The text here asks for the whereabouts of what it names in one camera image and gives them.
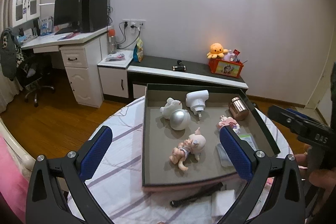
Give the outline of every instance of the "human hand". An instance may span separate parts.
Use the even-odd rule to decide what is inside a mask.
[[[310,145],[305,144],[305,151],[307,152],[310,148]],[[298,165],[303,167],[307,167],[307,154],[296,154],[296,161]],[[319,188],[325,189],[322,199],[318,202],[315,207],[314,214],[318,212],[318,210],[323,206],[323,204],[327,201],[330,196],[332,190],[336,185],[336,168],[332,168],[332,170],[320,169],[314,170],[308,176],[307,169],[300,168],[300,173],[303,179],[308,179],[309,182]]]

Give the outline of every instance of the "bed frame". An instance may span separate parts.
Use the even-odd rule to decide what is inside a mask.
[[[21,159],[22,165],[28,170],[32,170],[35,164],[35,159],[24,150],[24,148],[17,142],[13,135],[9,132],[2,119],[0,118],[0,135],[5,139],[9,147]]]

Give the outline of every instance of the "computer tower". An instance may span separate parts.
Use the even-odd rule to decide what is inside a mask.
[[[95,32],[108,24],[108,0],[79,0],[80,32]]]

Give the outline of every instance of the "striped bedsheet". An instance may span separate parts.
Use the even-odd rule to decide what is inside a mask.
[[[113,139],[94,176],[85,182],[92,195],[115,224],[157,224],[160,221],[165,224],[213,223],[210,196],[182,208],[169,206],[169,201],[192,195],[199,190],[198,188],[164,193],[142,191],[143,108],[144,97],[141,97],[101,124],[112,129]],[[261,112],[259,114],[281,150],[278,157],[292,153],[287,141],[272,121]],[[238,194],[244,186],[244,182],[239,179],[225,183],[227,189],[235,189]],[[267,193],[265,190],[261,195],[251,217],[260,212]],[[68,196],[68,205],[73,215],[83,219],[71,193]]]

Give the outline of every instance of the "red basket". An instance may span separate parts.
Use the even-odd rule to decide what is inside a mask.
[[[239,78],[244,65],[239,62],[223,61],[219,58],[210,59],[209,67],[212,73]]]

